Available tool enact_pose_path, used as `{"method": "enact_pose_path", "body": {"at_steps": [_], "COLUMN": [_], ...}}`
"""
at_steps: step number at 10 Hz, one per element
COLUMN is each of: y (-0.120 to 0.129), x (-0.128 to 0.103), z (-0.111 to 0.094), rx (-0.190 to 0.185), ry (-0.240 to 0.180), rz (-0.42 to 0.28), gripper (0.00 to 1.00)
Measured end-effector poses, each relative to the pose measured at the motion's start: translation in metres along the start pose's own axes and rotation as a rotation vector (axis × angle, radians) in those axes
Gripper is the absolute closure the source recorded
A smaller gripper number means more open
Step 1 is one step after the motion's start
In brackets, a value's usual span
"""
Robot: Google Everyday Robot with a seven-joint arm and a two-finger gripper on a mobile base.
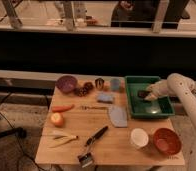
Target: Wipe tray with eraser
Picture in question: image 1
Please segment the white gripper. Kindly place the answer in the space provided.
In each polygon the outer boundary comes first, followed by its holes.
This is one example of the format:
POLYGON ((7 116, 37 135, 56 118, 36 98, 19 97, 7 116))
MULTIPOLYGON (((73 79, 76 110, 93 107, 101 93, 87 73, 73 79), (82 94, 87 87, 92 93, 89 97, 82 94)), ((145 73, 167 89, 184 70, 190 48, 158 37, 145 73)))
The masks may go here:
POLYGON ((146 90, 148 95, 145 97, 147 101, 154 101, 158 98, 162 98, 168 95, 168 86, 166 80, 158 81, 154 84, 150 84, 146 90))

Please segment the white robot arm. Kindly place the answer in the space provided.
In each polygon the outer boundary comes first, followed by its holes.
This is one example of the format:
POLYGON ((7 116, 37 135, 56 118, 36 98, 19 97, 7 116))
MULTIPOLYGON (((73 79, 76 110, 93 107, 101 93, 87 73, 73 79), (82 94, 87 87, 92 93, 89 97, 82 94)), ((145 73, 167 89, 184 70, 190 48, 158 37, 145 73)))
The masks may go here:
MULTIPOLYGON (((195 82, 193 79, 178 73, 172 73, 166 80, 150 84, 146 88, 149 94, 145 99, 153 101, 166 96, 176 96, 182 103, 196 130, 196 97, 192 93, 194 89, 195 82)), ((187 171, 196 171, 196 137, 192 143, 187 171)))

